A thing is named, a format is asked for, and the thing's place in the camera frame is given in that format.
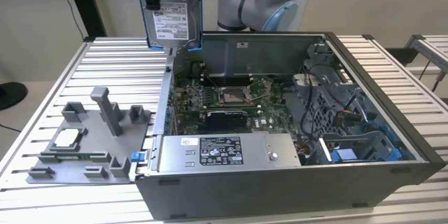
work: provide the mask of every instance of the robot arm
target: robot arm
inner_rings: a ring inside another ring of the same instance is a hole
[[[202,0],[141,0],[141,5],[151,48],[202,49]],[[294,0],[219,0],[218,25],[229,31],[285,30],[297,11]]]
[[[298,12],[294,0],[219,0],[218,26],[222,30],[287,30]]]

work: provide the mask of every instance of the metal slotted surface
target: metal slotted surface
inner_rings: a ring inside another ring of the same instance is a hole
[[[439,98],[429,93],[423,85],[413,79],[413,75],[387,55],[375,40],[367,41],[362,36],[342,36],[341,40],[443,159],[448,161],[448,109],[441,104]],[[65,213],[70,215],[70,220],[65,218],[65,222],[70,223],[154,221],[135,185],[30,185],[25,181],[27,178],[25,171],[37,162],[34,155],[45,150],[62,121],[59,117],[62,105],[55,104],[63,103],[67,96],[85,100],[93,86],[109,83],[111,94],[115,95],[117,101],[121,101],[122,108],[138,103],[155,111],[158,106],[158,101],[155,102],[161,90],[158,71],[163,71],[163,66],[157,65],[163,65],[163,60],[153,61],[151,57],[163,58],[165,54],[150,51],[145,39],[101,38],[90,45],[89,50],[82,50],[81,54],[86,55],[74,62],[77,71],[70,73],[71,78],[67,78],[61,88],[54,90],[57,95],[43,115],[33,120],[37,125],[30,127],[31,133],[25,137],[23,144],[0,177],[0,188],[3,189],[0,209],[5,209],[0,211],[0,221],[25,223],[43,220],[46,223],[61,223],[59,218]],[[99,57],[103,57],[105,61],[86,61],[89,58]],[[137,59],[142,57],[147,57],[147,61],[138,62]],[[87,108],[93,109],[95,105],[87,105]],[[151,146],[151,134],[150,126],[145,147]],[[422,185],[402,187],[375,208],[219,219],[195,223],[311,222],[331,224],[447,223],[448,168],[437,173]]]
[[[415,48],[446,73],[448,72],[448,35],[415,35],[407,47]]]

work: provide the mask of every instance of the cable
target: cable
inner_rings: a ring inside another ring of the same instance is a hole
[[[429,63],[427,63],[427,65],[426,65],[426,67],[425,67],[425,69],[423,69],[423,71],[422,71],[419,80],[422,80],[422,77],[423,77],[423,75],[425,75],[425,73],[426,73],[426,71],[427,71],[427,68],[429,68],[429,66],[430,66],[430,63],[431,63],[431,60],[429,60]]]
[[[346,104],[345,106],[345,109],[343,110],[349,110],[351,105],[353,105],[353,102],[355,101],[357,99],[357,95],[354,94],[353,98],[350,99],[349,103]]]
[[[433,87],[433,90],[431,90],[433,92],[435,92],[435,90],[437,90],[437,88],[438,88],[438,86],[439,86],[439,82],[441,82],[441,81],[438,80],[437,83],[435,83],[435,85],[434,85],[434,87]]]
[[[314,84],[313,84],[313,81],[311,81],[310,71],[309,71],[307,74],[309,74],[309,80],[310,80],[310,91],[309,91],[309,101],[307,101],[307,105],[306,105],[306,111],[305,111],[305,113],[302,115],[302,119],[301,119],[301,130],[309,136],[309,138],[313,140],[315,138],[314,134],[309,133],[305,130],[305,127],[303,127],[303,123],[305,123],[306,118],[307,118],[307,114],[309,114],[309,111],[310,111],[310,108],[311,108],[311,102],[313,102],[313,98],[314,98]]]
[[[394,135],[391,133],[391,131],[387,129],[386,126],[381,125],[379,123],[374,122],[374,121],[370,121],[367,122],[366,124],[363,124],[361,127],[359,127],[359,131],[363,132],[363,128],[367,126],[367,125],[375,125],[378,128],[381,128],[383,131],[385,131],[385,134],[387,135],[387,137],[390,138],[390,140],[394,142]]]
[[[314,67],[318,67],[318,66],[323,66],[323,67],[330,67],[335,72],[337,72],[337,69],[329,65],[329,64],[323,64],[323,63],[318,63],[318,64],[314,64],[310,69],[309,69],[309,73],[311,73],[311,70],[314,69]],[[345,107],[345,103],[335,97],[335,95],[333,94],[331,92],[331,88],[329,89],[329,94],[330,94],[330,97],[335,100],[335,102],[342,106]]]
[[[19,133],[22,132],[22,131],[19,131],[19,130],[15,129],[15,128],[11,128],[11,127],[9,127],[9,126],[5,126],[3,124],[0,124],[0,127],[6,128],[6,129],[9,129],[9,130],[13,130],[13,131],[18,131]]]
[[[79,28],[79,24],[78,24],[75,13],[74,13],[74,7],[73,7],[73,4],[71,4],[70,0],[67,0],[67,3],[70,5],[70,11],[73,12],[73,17],[74,17],[75,25],[78,27],[79,33],[82,34],[82,40],[85,40],[85,34],[82,32],[82,28]]]

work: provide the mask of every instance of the black cable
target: black cable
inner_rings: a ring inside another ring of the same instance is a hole
[[[337,72],[337,69],[329,65],[329,64],[325,64],[325,63],[318,63],[318,64],[314,64],[310,69],[309,69],[309,73],[311,73],[311,70],[314,69],[314,67],[318,67],[318,66],[323,66],[323,67],[330,67],[335,72]],[[331,88],[329,89],[329,94],[330,94],[330,97],[335,100],[335,102],[342,106],[345,107],[345,103],[337,98],[337,96],[333,94],[331,92]]]
[[[71,4],[70,0],[67,0],[67,3],[70,5],[70,11],[73,12],[73,17],[74,17],[75,25],[78,27],[79,33],[82,34],[82,40],[85,40],[85,34],[82,32],[82,28],[79,28],[79,24],[78,24],[78,21],[77,21],[77,18],[75,18],[75,13],[74,13],[74,7],[73,7],[73,4]]]
[[[435,85],[434,85],[434,87],[433,87],[433,90],[431,90],[433,92],[435,92],[435,90],[437,90],[437,88],[438,88],[438,86],[439,86],[439,82],[441,82],[441,81],[437,81],[437,83],[435,83]]]
[[[302,132],[309,136],[309,138],[313,140],[315,137],[314,137],[314,134],[313,133],[309,133],[306,130],[305,130],[305,127],[303,127],[303,123],[306,121],[306,118],[307,118],[307,114],[309,114],[309,111],[310,111],[310,108],[311,108],[311,102],[313,102],[313,99],[314,99],[314,84],[313,84],[313,81],[311,81],[311,75],[310,75],[310,71],[309,71],[309,80],[310,80],[310,91],[309,91],[309,101],[307,101],[307,105],[306,105],[306,111],[302,115],[302,119],[301,119],[301,130]]]
[[[425,68],[423,71],[422,71],[419,80],[422,80],[422,77],[423,77],[423,75],[425,75],[425,73],[426,73],[426,71],[427,71],[427,68],[429,68],[429,66],[430,66],[430,63],[431,63],[431,60],[429,60],[429,63],[427,63],[427,65],[426,65],[426,68]]]
[[[349,110],[349,108],[351,107],[353,102],[355,101],[355,99],[357,99],[357,95],[354,94],[353,98],[350,99],[349,103],[345,106],[345,110]]]
[[[19,131],[19,130],[15,129],[15,128],[11,128],[11,127],[9,127],[9,126],[5,126],[3,124],[0,124],[0,127],[6,128],[6,129],[9,129],[9,130],[13,130],[13,131],[18,131],[19,133],[22,132],[22,131]]]

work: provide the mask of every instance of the blue latch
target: blue latch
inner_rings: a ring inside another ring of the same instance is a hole
[[[131,162],[143,162],[146,160],[146,153],[135,152],[131,154]]]

